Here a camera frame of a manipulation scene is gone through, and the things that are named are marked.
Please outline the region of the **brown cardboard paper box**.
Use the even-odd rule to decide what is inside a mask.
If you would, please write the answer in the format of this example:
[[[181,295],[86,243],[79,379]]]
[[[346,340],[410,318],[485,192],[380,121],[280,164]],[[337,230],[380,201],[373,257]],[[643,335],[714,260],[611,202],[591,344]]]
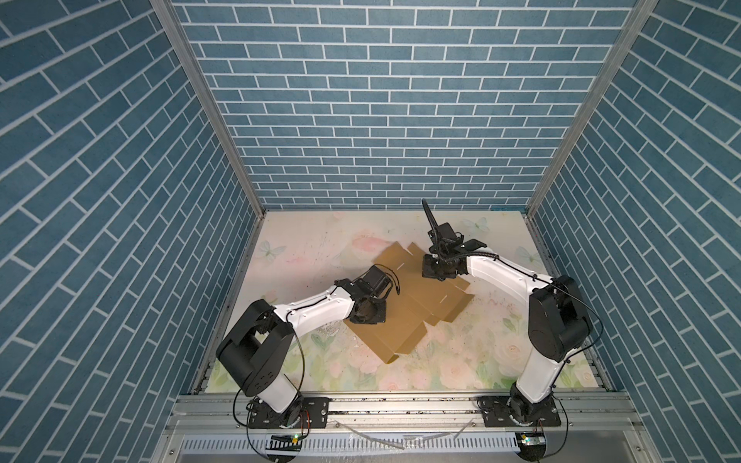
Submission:
[[[386,321],[345,324],[386,364],[411,353],[428,333],[428,326],[455,321],[474,299],[466,292],[469,283],[465,280],[440,282],[425,278],[424,255],[414,243],[404,248],[395,242],[386,248],[374,263],[388,266],[401,279],[401,293],[393,293],[387,300]]]

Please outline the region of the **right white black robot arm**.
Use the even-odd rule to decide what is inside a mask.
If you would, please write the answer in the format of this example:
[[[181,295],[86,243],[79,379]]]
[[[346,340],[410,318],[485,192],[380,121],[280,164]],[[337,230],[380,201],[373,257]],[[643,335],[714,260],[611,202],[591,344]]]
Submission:
[[[526,305],[533,349],[511,387],[507,408],[519,426],[545,418],[555,411],[553,387],[558,376],[594,329],[576,281],[565,275],[540,276],[490,251],[482,241],[465,240],[432,215],[428,222],[431,246],[423,258],[423,277],[445,281],[470,275]]]

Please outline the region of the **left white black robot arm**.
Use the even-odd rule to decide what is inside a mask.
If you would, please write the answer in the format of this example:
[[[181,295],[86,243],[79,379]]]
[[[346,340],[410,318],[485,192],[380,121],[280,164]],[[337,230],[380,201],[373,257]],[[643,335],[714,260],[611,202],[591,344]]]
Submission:
[[[287,428],[306,414],[299,388],[282,374],[291,344],[337,321],[383,323],[387,299],[400,292],[395,272],[373,265],[359,277],[339,279],[303,300],[275,306],[256,300],[218,345],[216,358],[241,393],[259,399],[276,426]]]

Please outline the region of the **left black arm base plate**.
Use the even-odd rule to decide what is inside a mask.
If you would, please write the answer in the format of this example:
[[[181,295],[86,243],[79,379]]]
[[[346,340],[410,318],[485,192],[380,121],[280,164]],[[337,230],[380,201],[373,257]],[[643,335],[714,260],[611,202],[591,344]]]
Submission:
[[[252,404],[249,428],[326,428],[330,399],[328,397],[299,397],[283,412],[276,412],[258,399]]]

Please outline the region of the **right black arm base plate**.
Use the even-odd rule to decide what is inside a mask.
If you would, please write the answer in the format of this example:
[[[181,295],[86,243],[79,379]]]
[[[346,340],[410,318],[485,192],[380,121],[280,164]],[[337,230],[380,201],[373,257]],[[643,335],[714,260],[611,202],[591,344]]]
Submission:
[[[562,425],[553,395],[537,403],[530,403],[519,394],[514,397],[482,395],[475,398],[475,404],[486,428],[558,428]]]

